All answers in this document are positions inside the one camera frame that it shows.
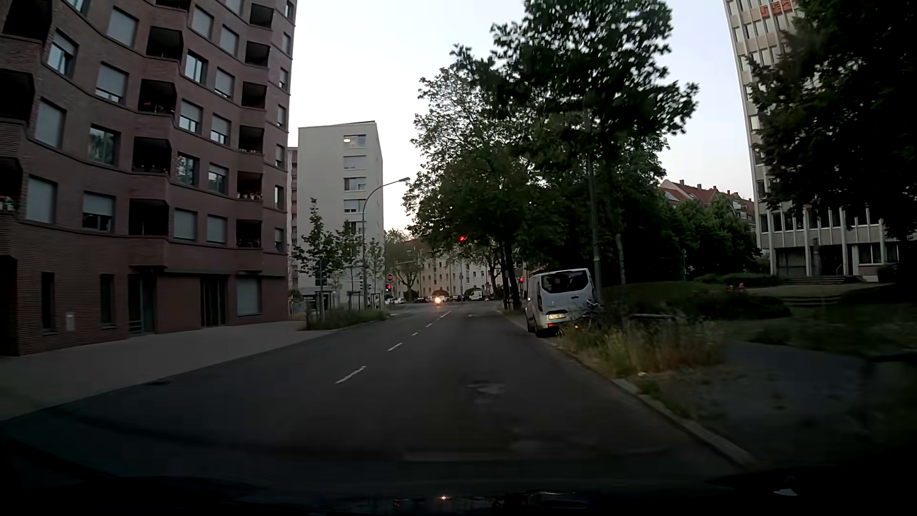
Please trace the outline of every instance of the white apartment building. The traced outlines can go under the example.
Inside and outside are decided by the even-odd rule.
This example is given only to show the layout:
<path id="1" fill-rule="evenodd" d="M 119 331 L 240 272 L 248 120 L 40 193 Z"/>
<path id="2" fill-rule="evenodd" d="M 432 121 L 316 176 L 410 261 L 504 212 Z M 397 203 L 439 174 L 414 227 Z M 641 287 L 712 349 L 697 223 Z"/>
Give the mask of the white apartment building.
<path id="1" fill-rule="evenodd" d="M 339 230 L 345 222 L 357 233 L 365 233 L 366 242 L 385 238 L 382 218 L 384 188 L 382 185 L 382 152 L 379 131 L 374 121 L 299 128 L 299 146 L 296 147 L 293 202 L 296 219 L 293 241 L 302 245 L 302 235 L 312 229 L 309 209 L 315 204 L 322 216 L 326 230 Z M 369 204 L 367 197 L 372 193 Z M 361 217 L 366 217 L 366 228 L 361 227 Z M 317 295 L 320 288 L 315 277 L 299 274 L 300 292 L 304 296 Z M 358 268 L 351 274 L 345 271 L 334 280 L 328 280 L 325 291 L 327 307 L 361 306 L 362 275 Z M 374 285 L 368 279 L 367 288 Z M 380 284 L 378 290 L 384 290 Z"/>
<path id="2" fill-rule="evenodd" d="M 868 209 L 859 213 L 842 209 L 829 213 L 793 213 L 790 204 L 785 203 L 780 211 L 768 210 L 767 167 L 752 148 L 754 143 L 760 143 L 760 137 L 752 132 L 759 125 L 757 108 L 751 101 L 748 60 L 762 64 L 779 61 L 786 49 L 780 33 L 792 32 L 796 18 L 803 16 L 799 3 L 724 0 L 724 7 L 746 116 L 748 154 L 755 181 L 758 247 L 769 256 L 771 273 L 784 277 L 859 275 L 876 280 L 881 265 L 898 261 L 898 245 L 886 241 L 882 220 L 873 218 Z"/>

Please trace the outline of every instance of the overcast sky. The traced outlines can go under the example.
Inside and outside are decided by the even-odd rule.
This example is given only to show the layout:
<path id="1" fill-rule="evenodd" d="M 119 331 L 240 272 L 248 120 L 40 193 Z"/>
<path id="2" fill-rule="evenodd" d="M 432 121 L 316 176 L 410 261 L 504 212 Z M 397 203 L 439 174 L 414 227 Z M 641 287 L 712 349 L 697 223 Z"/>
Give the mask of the overcast sky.
<path id="1" fill-rule="evenodd" d="M 752 196 L 741 92 L 722 0 L 668 0 L 671 80 L 701 87 L 687 133 L 662 153 L 668 179 Z M 451 63 L 454 43 L 478 55 L 492 47 L 491 23 L 522 18 L 521 0 L 300 0 L 293 48 L 294 128 L 376 120 L 386 181 L 414 177 L 411 145 L 418 79 Z M 296 131 L 290 145 L 296 146 Z M 385 188 L 385 227 L 403 228 L 405 186 Z"/>

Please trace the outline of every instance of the white van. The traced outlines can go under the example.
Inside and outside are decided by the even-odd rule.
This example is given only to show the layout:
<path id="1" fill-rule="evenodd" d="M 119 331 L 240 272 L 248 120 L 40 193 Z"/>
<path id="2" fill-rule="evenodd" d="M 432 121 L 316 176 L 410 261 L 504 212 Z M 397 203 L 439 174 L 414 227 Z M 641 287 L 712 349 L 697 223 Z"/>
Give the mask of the white van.
<path id="1" fill-rule="evenodd" d="M 543 337 L 558 323 L 578 318 L 586 309 L 586 301 L 594 298 L 589 269 L 532 275 L 528 278 L 525 326 Z"/>

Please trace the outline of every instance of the asphalt road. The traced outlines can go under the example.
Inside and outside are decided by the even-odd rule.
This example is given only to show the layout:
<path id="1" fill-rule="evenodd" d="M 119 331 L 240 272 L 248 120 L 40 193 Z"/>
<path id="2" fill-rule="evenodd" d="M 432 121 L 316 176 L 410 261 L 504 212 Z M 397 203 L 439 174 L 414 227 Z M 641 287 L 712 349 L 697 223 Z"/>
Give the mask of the asphalt road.
<path id="1" fill-rule="evenodd" d="M 383 322 L 0 430 L 118 476 L 340 496 L 667 485 L 735 472 L 498 308 L 396 307 Z"/>

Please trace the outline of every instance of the lamp post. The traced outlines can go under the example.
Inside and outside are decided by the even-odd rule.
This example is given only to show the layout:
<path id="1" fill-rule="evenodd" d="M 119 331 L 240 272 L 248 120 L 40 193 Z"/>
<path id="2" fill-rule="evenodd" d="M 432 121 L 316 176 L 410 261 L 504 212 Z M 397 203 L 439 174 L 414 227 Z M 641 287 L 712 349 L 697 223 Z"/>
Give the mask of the lamp post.
<path id="1" fill-rule="evenodd" d="M 361 217 L 360 217 L 360 224 L 359 224 L 360 232 L 361 232 L 361 236 L 363 240 L 363 246 L 362 246 L 363 247 L 363 257 L 362 257 L 363 259 L 363 305 L 366 305 L 366 299 L 367 299 L 366 297 L 366 206 L 370 204 L 370 197 L 372 197 L 372 194 L 376 193 L 376 190 L 382 188 L 383 186 L 394 185 L 395 183 L 407 183 L 410 180 L 411 180 L 410 177 L 402 177 L 398 181 L 392 181 L 391 183 L 386 183 L 385 185 L 376 186 L 375 189 L 373 189 L 370 192 L 370 194 L 366 196 L 366 200 L 363 201 L 363 211 L 360 214 Z"/>

